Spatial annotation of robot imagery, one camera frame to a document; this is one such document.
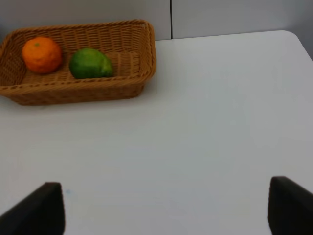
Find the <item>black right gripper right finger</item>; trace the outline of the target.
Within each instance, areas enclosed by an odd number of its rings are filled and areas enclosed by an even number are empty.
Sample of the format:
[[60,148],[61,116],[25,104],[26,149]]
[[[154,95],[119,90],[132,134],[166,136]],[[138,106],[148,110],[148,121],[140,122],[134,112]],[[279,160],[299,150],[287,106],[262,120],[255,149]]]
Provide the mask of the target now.
[[273,235],[312,235],[313,194],[285,176],[272,177],[268,224]]

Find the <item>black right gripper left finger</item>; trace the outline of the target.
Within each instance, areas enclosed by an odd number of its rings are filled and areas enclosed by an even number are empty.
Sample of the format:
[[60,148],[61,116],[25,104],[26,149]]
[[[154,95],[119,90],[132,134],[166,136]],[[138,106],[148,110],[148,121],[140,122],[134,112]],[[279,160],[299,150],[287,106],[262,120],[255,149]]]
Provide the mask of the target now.
[[62,235],[66,216],[62,185],[47,182],[0,216],[2,235]]

